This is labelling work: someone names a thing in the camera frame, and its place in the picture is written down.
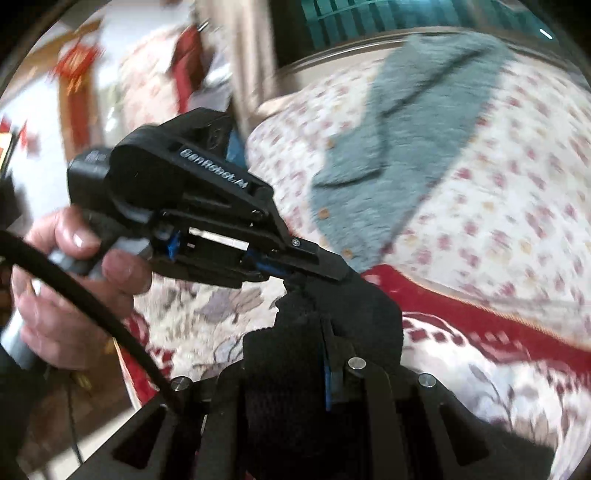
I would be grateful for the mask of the red white floral fleece blanket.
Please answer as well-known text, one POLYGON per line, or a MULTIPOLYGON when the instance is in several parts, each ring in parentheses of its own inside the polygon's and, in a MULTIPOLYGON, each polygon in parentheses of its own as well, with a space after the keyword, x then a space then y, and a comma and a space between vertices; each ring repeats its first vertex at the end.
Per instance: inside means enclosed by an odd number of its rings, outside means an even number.
MULTIPOLYGON (((559 303, 486 307, 389 266, 366 279, 403 312, 402 363, 435 376, 478 417, 555 453, 571 479, 590 446, 590 310, 559 303)), ((211 377, 242 357, 242 339, 270 327, 284 287, 238 289, 155 277, 125 326, 167 378, 211 377)))

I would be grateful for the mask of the beige curtain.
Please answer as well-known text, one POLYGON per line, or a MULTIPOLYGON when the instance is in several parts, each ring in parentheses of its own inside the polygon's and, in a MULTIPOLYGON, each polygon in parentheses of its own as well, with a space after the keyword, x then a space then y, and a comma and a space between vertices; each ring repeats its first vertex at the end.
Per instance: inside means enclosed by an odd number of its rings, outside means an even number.
POLYGON ((228 60, 232 105, 242 135, 280 111, 276 50, 267 1, 196 1, 197 18, 207 20, 228 60))

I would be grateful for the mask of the red hanging decoration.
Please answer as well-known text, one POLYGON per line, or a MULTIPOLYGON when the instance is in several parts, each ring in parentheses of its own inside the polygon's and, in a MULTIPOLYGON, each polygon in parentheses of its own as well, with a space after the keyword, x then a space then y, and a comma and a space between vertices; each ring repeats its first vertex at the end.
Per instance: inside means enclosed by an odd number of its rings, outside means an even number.
POLYGON ((61 136, 65 158, 102 142, 102 127, 94 79, 102 49, 96 40, 81 37, 66 44, 53 69, 58 84, 61 136))

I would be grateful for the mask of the floral print quilt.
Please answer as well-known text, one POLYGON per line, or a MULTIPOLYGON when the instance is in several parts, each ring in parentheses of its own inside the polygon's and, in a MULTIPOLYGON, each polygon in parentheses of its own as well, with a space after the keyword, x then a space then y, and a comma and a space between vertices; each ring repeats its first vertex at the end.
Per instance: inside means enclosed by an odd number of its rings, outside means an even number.
MULTIPOLYGON (((297 92, 250 134, 252 173, 298 236, 322 243, 310 187, 339 133, 359 125, 379 61, 297 92)), ((418 283, 590 341, 590 95, 565 72, 510 62, 475 133, 381 260, 418 283)))

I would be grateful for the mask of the window with green grille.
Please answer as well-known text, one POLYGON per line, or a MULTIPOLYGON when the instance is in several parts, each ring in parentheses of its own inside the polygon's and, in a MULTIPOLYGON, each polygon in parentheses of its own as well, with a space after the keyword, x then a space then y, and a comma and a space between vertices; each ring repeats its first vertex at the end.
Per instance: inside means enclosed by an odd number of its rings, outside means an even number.
POLYGON ((519 1, 270 0, 269 6, 280 66, 349 41, 422 27, 491 28, 554 39, 519 1))

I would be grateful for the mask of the black pants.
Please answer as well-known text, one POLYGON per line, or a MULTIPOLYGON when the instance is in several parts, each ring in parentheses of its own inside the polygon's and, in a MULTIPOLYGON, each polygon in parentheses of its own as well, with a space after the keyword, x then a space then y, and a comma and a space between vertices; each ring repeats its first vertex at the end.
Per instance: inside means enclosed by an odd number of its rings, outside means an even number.
POLYGON ((335 284, 294 275, 270 328, 243 339, 245 464, 256 479, 371 479, 366 385, 346 362, 386 373, 402 355, 400 307, 356 273, 335 284))

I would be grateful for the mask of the grey-blue fuzzy cardigan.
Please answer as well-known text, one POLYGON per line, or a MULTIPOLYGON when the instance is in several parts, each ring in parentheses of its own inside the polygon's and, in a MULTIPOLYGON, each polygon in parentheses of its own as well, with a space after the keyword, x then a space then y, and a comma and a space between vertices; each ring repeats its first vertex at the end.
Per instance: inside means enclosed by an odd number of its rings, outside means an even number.
POLYGON ((362 272, 379 263, 474 132, 512 60, 501 40, 468 32, 412 35, 384 60, 360 125, 335 137, 311 183, 332 250, 362 272))

